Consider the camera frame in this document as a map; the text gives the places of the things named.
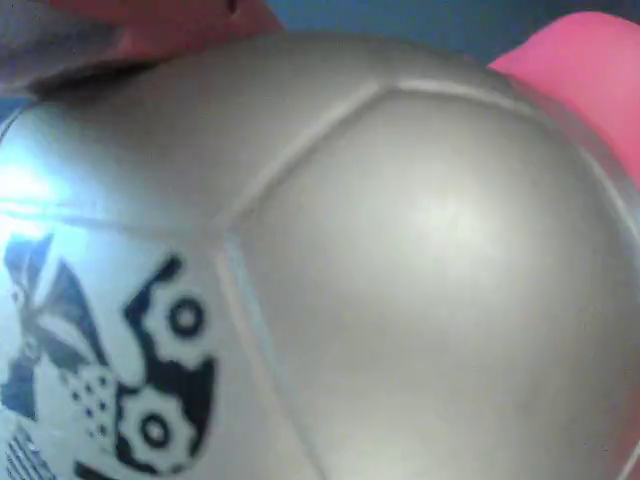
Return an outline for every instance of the blue background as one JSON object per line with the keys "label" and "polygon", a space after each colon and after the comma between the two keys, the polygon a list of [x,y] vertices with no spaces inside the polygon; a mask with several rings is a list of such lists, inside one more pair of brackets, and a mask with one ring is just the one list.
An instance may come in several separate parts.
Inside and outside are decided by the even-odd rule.
{"label": "blue background", "polygon": [[409,39],[489,62],[553,19],[600,10],[633,18],[640,0],[267,0],[293,30]]}

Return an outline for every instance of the dotted pattern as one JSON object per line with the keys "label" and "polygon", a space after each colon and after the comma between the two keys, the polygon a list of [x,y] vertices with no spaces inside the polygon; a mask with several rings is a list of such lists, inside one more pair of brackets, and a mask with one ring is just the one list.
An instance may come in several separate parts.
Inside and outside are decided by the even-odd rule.
{"label": "dotted pattern", "polygon": [[86,366],[78,375],[61,373],[71,401],[82,418],[87,436],[101,450],[113,453],[116,444],[117,381],[106,367]]}

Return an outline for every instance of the black graphic print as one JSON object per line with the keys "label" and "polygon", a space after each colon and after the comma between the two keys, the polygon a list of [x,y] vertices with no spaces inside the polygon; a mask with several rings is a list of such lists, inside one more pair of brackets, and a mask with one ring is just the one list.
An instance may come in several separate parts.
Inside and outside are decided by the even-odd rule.
{"label": "black graphic print", "polygon": [[11,480],[57,479],[22,426],[18,426],[7,445],[6,460],[7,476]]}
{"label": "black graphic print", "polygon": [[[38,422],[34,371],[46,356],[68,391],[70,408],[82,417],[88,439],[104,454],[152,475],[189,468],[213,413],[216,360],[206,344],[197,343],[209,327],[202,301],[172,290],[184,274],[183,260],[171,255],[115,319],[128,325],[144,352],[146,382],[132,388],[110,367],[81,282],[63,260],[42,294],[41,276],[52,241],[52,236],[37,241],[13,237],[5,250],[22,346],[10,362],[8,380],[0,386],[0,401]],[[46,316],[72,328],[80,342],[53,331],[55,327],[42,320]],[[86,476],[87,472],[95,475]],[[109,478],[81,463],[76,474]]]}

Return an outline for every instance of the red object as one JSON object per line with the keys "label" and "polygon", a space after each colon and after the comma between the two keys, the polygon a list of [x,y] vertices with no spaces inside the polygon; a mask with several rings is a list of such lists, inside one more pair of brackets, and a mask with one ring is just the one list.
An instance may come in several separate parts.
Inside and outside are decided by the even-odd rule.
{"label": "red object", "polygon": [[262,0],[48,0],[123,28],[112,56],[154,59],[279,30]]}
{"label": "red object", "polygon": [[640,187],[640,26],[602,13],[570,15],[491,66],[580,115]]}

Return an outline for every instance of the soccer ball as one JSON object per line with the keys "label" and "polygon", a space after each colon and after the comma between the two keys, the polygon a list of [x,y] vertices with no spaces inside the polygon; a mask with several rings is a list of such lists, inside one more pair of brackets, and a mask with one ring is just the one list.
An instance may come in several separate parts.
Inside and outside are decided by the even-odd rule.
{"label": "soccer ball", "polygon": [[43,101],[0,143],[0,477],[617,475],[634,192],[551,100],[378,39]]}

